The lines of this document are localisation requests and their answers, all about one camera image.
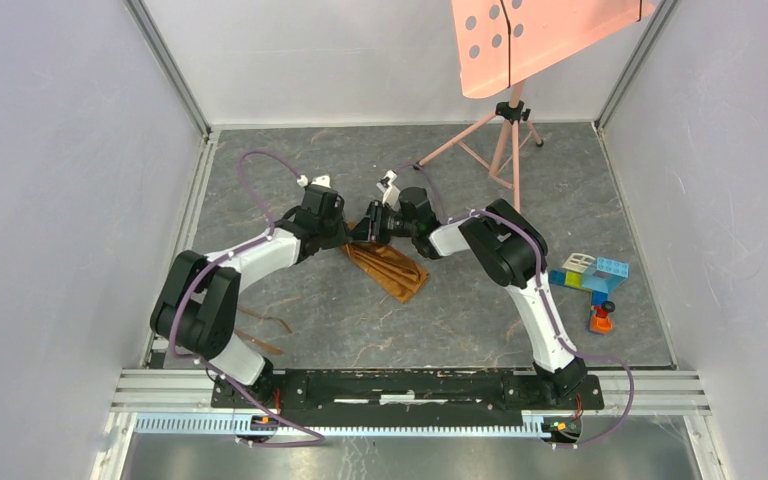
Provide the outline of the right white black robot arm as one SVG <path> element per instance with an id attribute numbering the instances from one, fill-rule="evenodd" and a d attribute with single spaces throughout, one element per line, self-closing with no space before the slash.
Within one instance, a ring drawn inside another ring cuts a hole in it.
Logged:
<path id="1" fill-rule="evenodd" d="M 548 246 L 536 228 L 504 199 L 446 222 L 423 188 L 404 189 L 398 204 L 394 209 L 372 201 L 350 228 L 352 240 L 387 245 L 394 237 L 408 238 L 421 256 L 433 260 L 471 253 L 515 303 L 531 344 L 540 400 L 551 408 L 572 401 L 587 368 L 562 325 L 549 288 Z"/>

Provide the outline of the orange cloth napkin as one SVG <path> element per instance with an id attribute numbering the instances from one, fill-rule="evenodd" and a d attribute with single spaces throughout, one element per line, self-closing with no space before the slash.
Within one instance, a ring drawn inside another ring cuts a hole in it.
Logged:
<path id="1" fill-rule="evenodd" d="M 429 280 L 418 262 L 389 245 L 351 243 L 343 253 L 400 303 L 409 302 Z"/>

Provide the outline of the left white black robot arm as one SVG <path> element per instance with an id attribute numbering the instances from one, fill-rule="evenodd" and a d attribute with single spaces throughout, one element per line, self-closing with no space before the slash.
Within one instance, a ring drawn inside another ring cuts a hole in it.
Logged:
<path id="1" fill-rule="evenodd" d="M 240 294 L 266 276 L 294 266 L 321 250 L 350 240 L 344 200 L 327 186 L 311 184 L 300 205 L 252 240 L 214 252 L 179 253 L 149 319 L 153 332 L 183 348 L 230 380 L 250 407 L 274 394 L 273 364 L 235 334 Z"/>

